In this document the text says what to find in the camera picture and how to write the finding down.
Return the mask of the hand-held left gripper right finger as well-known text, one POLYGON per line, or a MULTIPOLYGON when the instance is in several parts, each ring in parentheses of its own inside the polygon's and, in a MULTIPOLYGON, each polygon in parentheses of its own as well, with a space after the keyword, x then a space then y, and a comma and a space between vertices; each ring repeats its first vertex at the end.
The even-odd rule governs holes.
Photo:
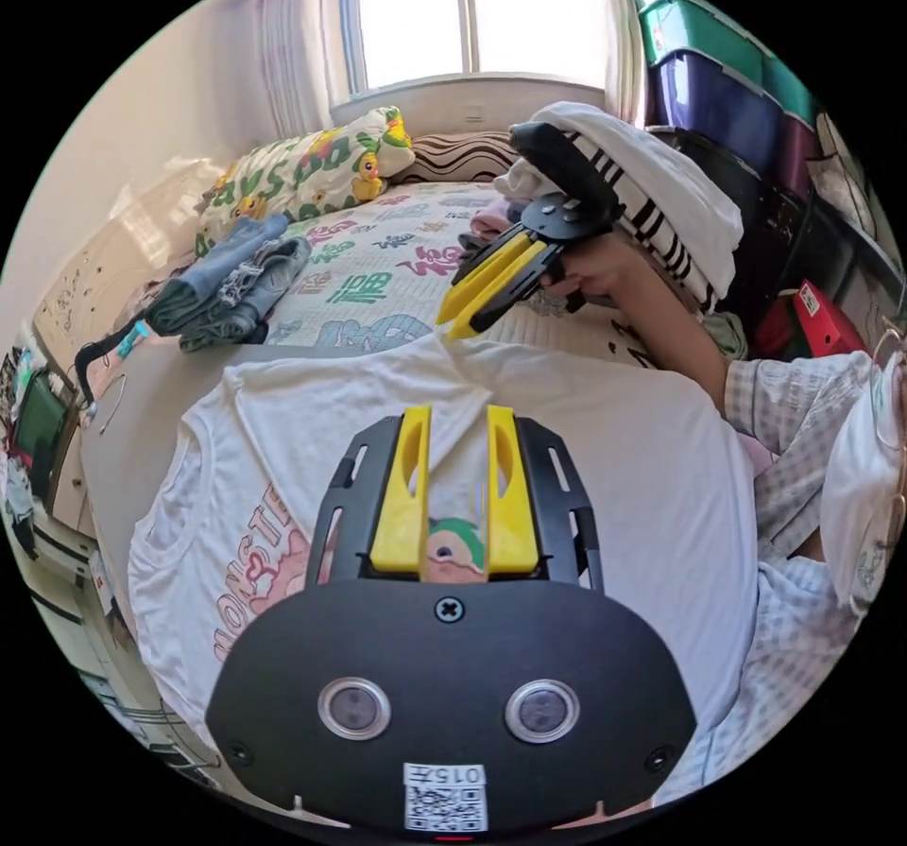
POLYGON ((487 432, 487 572, 531 574, 539 546, 513 410, 489 406, 487 432))

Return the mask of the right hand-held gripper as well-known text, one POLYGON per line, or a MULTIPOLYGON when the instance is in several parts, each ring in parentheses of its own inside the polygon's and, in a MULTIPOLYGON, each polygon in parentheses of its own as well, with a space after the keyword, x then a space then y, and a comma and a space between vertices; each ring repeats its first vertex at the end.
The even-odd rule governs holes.
POLYGON ((548 270, 557 277, 566 249, 610 233, 620 220, 625 206, 577 137, 543 122, 511 129, 510 145, 555 189, 528 203, 519 222, 463 261, 436 315, 448 338, 482 335, 533 294, 548 270))

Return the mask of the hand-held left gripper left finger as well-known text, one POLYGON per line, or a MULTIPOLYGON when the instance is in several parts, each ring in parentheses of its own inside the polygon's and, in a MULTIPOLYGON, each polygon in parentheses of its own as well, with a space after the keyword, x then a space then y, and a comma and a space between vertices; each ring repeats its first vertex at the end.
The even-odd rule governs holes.
POLYGON ((379 573, 420 573, 428 537, 432 408, 408 407, 399 421, 369 558, 379 573))

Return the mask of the person's right hand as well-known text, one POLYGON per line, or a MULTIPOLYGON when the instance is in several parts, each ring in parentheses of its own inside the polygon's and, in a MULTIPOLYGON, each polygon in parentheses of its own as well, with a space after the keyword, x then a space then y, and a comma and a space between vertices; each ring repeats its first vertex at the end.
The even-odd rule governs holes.
POLYGON ((610 233, 566 250, 559 260, 557 277, 548 270, 540 281, 555 295, 566 297, 579 292, 586 298, 607 298, 620 305, 646 266, 622 234, 610 233))

